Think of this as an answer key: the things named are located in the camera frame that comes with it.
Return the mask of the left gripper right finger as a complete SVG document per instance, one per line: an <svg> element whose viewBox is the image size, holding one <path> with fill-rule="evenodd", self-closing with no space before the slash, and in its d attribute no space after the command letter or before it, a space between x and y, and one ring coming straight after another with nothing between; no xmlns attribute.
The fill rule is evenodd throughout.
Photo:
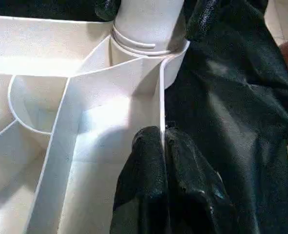
<svg viewBox="0 0 288 234"><path fill-rule="evenodd" d="M237 234L238 216L218 172L190 136L166 130L171 229L174 234Z"/></svg>

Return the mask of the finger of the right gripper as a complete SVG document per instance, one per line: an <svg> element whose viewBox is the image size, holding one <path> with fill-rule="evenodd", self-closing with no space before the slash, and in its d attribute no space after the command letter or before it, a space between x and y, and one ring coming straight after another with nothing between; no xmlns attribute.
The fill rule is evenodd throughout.
<svg viewBox="0 0 288 234"><path fill-rule="evenodd" d="M96 0L95 14L104 21L112 21L117 16L121 0Z"/></svg>
<svg viewBox="0 0 288 234"><path fill-rule="evenodd" d="M220 0L186 0L186 39L201 40L216 22Z"/></svg>

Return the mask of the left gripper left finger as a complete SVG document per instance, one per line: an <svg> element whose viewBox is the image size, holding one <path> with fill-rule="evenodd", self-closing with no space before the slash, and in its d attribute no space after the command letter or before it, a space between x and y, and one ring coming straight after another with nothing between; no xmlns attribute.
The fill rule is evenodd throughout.
<svg viewBox="0 0 288 234"><path fill-rule="evenodd" d="M168 230L168 188L160 130L139 130L118 177L112 234L164 234Z"/></svg>

